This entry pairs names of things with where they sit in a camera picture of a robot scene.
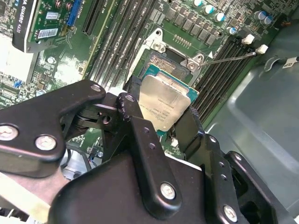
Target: integrated circuit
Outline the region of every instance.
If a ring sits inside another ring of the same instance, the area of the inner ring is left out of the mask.
[[[193,24],[192,21],[186,20],[186,22],[184,23],[182,29],[185,30],[185,31],[189,31],[192,24]]]
[[[176,15],[176,11],[174,11],[173,9],[170,9],[166,14],[165,19],[170,21],[174,18],[175,15]]]
[[[194,27],[192,28],[190,34],[193,35],[193,36],[196,36],[200,31],[200,27],[198,25],[194,25]]]
[[[182,16],[181,14],[179,14],[176,19],[174,20],[174,24],[177,25],[178,27],[180,27],[184,21],[184,16]]]
[[[206,39],[206,37],[208,36],[208,34],[209,33],[206,30],[203,29],[201,31],[201,33],[199,34],[198,39],[204,41]]]
[[[4,16],[5,14],[5,7],[6,7],[6,3],[3,1],[0,1],[0,15]]]
[[[214,41],[216,40],[216,37],[214,35],[210,35],[208,39],[206,40],[207,45],[212,45]]]

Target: black cable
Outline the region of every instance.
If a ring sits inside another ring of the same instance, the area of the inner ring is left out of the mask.
[[[69,149],[67,149],[67,159],[66,159],[66,162],[60,166],[61,169],[66,168],[67,164],[69,164],[70,160],[71,160],[71,151]]]
[[[73,151],[76,151],[77,153],[79,153],[82,157],[83,157],[83,160],[84,160],[84,163],[85,163],[85,166],[86,166],[86,169],[87,171],[91,171],[92,170],[92,167],[88,161],[88,158],[85,154],[85,152],[83,152],[76,143],[73,143],[73,142],[67,142],[66,143],[66,148],[67,149],[70,149],[70,150],[73,150]]]

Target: chip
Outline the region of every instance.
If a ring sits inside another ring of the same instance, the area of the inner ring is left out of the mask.
[[[6,3],[3,2],[3,1],[0,1],[0,15],[3,15],[5,14],[5,7],[6,7]]]
[[[214,35],[210,35],[208,39],[206,40],[206,44],[212,45],[214,41],[216,40],[216,37]]]
[[[184,16],[182,16],[181,14],[179,14],[177,16],[177,18],[174,20],[174,24],[177,25],[177,26],[181,26],[183,21],[184,21]]]
[[[186,22],[184,23],[182,29],[185,31],[189,31],[191,26],[192,26],[192,22],[190,20],[186,20]]]
[[[237,13],[237,14],[235,15],[235,18],[236,18],[236,19],[239,19],[240,16],[241,16],[241,13]]]
[[[230,26],[235,27],[236,25],[238,25],[238,20],[236,19],[232,19],[229,23]]]
[[[247,26],[250,25],[251,24],[251,19],[250,18],[245,19],[244,24],[247,25]]]
[[[197,18],[197,20],[196,20],[196,22],[195,22],[195,23],[196,23],[197,25],[199,25],[201,21],[202,21],[202,19],[201,19],[201,18]]]
[[[190,34],[193,36],[196,36],[200,31],[200,27],[198,25],[194,25],[194,27],[192,28]]]
[[[194,16],[194,13],[189,13],[188,19],[191,20],[193,18],[193,16]]]
[[[204,24],[204,29],[207,29],[209,27],[209,24],[208,23],[205,23]]]
[[[174,11],[173,9],[170,9],[166,14],[165,19],[170,21],[174,18],[175,15],[176,15],[176,11]]]
[[[207,35],[208,35],[209,33],[206,31],[206,30],[202,30],[201,31],[201,33],[199,34],[199,36],[198,36],[198,39],[200,39],[200,40],[205,40],[206,39],[206,37],[207,37]]]

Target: white sticker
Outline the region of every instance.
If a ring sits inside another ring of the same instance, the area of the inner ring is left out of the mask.
[[[286,60],[285,65],[282,67],[283,69],[292,67],[295,63],[297,63],[297,57],[292,57]]]
[[[42,29],[39,31],[38,39],[45,38],[45,37],[51,37],[56,36],[58,32],[58,28],[56,29]]]
[[[47,12],[46,19],[47,20],[56,20],[56,19],[58,19],[58,15],[59,15],[59,13]]]

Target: screw head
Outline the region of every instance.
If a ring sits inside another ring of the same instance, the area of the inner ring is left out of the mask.
[[[211,140],[212,142],[214,142],[214,143],[217,142],[216,138],[214,138],[213,136],[210,136],[210,140]]]
[[[238,161],[241,161],[241,160],[242,160],[241,156],[239,156],[237,153],[235,154],[235,157],[236,157],[236,159],[237,159]]]
[[[131,95],[126,95],[125,98],[131,102],[134,102],[134,98]]]
[[[40,150],[49,151],[54,149],[56,146],[56,140],[48,135],[39,136],[36,139],[36,147]]]
[[[176,192],[173,189],[173,187],[167,183],[161,184],[161,193],[165,198],[167,198],[169,200],[174,199],[176,196]]]
[[[10,125],[1,125],[0,126],[0,140],[1,141],[10,141],[18,136],[19,132],[13,126]]]
[[[98,157],[102,158],[102,157],[103,157],[103,155],[104,155],[104,153],[103,153],[103,152],[98,152]]]
[[[230,221],[232,221],[234,223],[236,223],[238,221],[237,214],[232,209],[232,207],[230,207],[229,205],[225,205],[223,207],[223,211]]]
[[[94,91],[101,92],[101,88],[98,85],[92,85],[90,88]]]

